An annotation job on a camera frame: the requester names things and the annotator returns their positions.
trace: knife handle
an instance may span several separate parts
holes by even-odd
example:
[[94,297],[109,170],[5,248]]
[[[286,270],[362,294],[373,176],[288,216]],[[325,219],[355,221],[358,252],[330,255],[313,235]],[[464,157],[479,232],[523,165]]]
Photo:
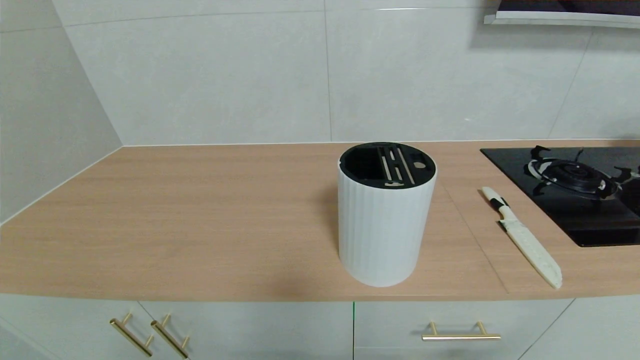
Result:
[[502,217],[504,220],[518,220],[516,215],[513,213],[513,211],[509,207],[507,200],[504,200],[503,197],[498,195],[498,193],[495,192],[494,189],[488,186],[483,186],[482,193],[484,197],[486,197],[486,199],[489,200],[489,203],[491,203],[491,206],[494,209],[496,209],[498,212],[500,212],[500,214],[502,214]]

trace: knife block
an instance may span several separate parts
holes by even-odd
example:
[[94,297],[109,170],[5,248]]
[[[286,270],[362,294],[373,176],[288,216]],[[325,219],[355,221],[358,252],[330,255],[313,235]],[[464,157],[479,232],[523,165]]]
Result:
[[376,142],[348,149],[338,170],[340,261],[363,284],[399,284],[417,264],[435,162],[416,148]]

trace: range hood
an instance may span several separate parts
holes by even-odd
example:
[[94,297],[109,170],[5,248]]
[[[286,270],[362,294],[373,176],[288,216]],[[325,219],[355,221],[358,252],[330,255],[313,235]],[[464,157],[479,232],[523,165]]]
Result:
[[606,26],[640,29],[640,1],[503,0],[485,24]]

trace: wall tile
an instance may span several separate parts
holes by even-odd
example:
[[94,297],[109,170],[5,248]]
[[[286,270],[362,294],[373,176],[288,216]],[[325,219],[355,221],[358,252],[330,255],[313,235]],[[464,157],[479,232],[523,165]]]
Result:
[[0,32],[61,26],[51,0],[0,0]]
[[68,28],[125,145],[330,140],[322,12]]
[[595,28],[552,138],[640,138],[640,33]]
[[322,11],[323,0],[53,0],[65,26],[220,13]]
[[328,12],[333,140],[546,138],[591,30],[483,14]]
[[0,221],[121,144],[63,28],[0,35]]
[[500,0],[326,0],[326,9],[486,8],[499,4]]

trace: ribbed cylinder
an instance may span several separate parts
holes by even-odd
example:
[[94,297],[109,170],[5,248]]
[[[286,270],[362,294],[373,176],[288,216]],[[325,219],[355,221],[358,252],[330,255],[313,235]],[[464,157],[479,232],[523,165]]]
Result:
[[404,189],[375,188],[338,166],[340,260],[358,281],[375,287],[403,282],[415,269],[436,175]]

